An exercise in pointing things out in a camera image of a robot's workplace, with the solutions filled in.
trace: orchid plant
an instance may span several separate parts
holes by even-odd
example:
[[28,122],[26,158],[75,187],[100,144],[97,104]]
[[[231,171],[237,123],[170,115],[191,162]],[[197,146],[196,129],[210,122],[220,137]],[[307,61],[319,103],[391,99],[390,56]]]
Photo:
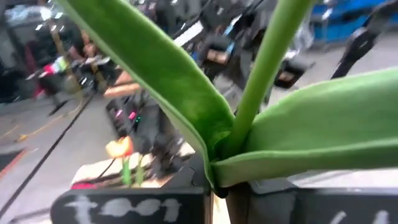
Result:
[[280,0],[234,116],[183,49],[123,0],[58,0],[203,156],[212,187],[398,165],[398,68],[326,81],[257,114],[314,0]]

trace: person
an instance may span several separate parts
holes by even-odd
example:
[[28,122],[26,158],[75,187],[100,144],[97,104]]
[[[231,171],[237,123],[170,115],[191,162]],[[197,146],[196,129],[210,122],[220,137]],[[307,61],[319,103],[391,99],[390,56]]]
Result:
[[[80,30],[79,27],[71,23],[70,26],[70,41],[66,45],[68,55],[72,60],[78,60],[84,62],[88,57],[94,57],[98,53],[98,49],[95,44],[90,40],[88,34]],[[93,80],[93,90],[98,92],[99,81],[97,78]]]

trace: floor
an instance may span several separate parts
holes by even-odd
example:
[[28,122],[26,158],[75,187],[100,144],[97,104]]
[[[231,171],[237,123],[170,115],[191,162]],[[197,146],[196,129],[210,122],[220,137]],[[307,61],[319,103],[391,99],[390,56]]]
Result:
[[[306,59],[315,61],[316,65],[298,81],[295,89],[326,80],[333,72],[342,53],[343,49],[341,48],[333,49],[327,53],[306,53]],[[398,38],[396,35],[387,35],[382,38],[372,52],[355,65],[350,74],[398,66],[397,55]],[[228,86],[223,80],[219,82],[221,85]],[[288,93],[288,91],[278,88],[273,89],[271,103],[278,102]],[[78,105],[77,100],[72,100],[62,111],[51,118],[47,117],[47,114],[52,107],[45,100],[36,103],[27,102],[15,105],[13,108],[0,108],[0,135],[13,129],[15,125],[19,125],[12,133],[0,138],[0,153],[22,148],[27,150],[27,154],[17,165],[0,179],[0,189],[2,190],[0,208],[10,199],[63,130],[71,123],[75,114],[56,120],[46,130],[27,138],[25,141],[19,143],[13,141],[20,134],[29,134],[43,124],[50,122],[53,117],[67,113]],[[68,190],[70,182],[80,166],[107,159],[104,146],[115,138],[115,134],[106,118],[105,105],[106,101],[100,97],[94,97],[90,101],[77,122],[67,131],[38,173],[27,184],[4,216],[1,217],[0,224],[8,223],[15,216],[48,208],[57,196]],[[387,178],[396,172],[398,171],[388,170],[383,171],[382,175],[380,172],[375,175]],[[354,174],[352,171],[311,172],[300,177],[293,177],[291,181],[302,186],[334,186],[342,182],[347,184],[346,180],[348,179],[363,180],[363,175],[365,174]],[[389,185],[398,187],[396,181]]]

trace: blue crate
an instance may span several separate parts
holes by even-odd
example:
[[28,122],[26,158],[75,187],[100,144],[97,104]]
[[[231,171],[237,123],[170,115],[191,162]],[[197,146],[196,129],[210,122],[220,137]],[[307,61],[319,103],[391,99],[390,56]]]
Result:
[[[340,0],[333,6],[328,20],[321,22],[321,17],[329,6],[317,4],[312,11],[312,26],[315,41],[326,43],[344,41],[356,29],[364,25],[374,6],[386,0]],[[393,22],[398,23],[398,15]]]

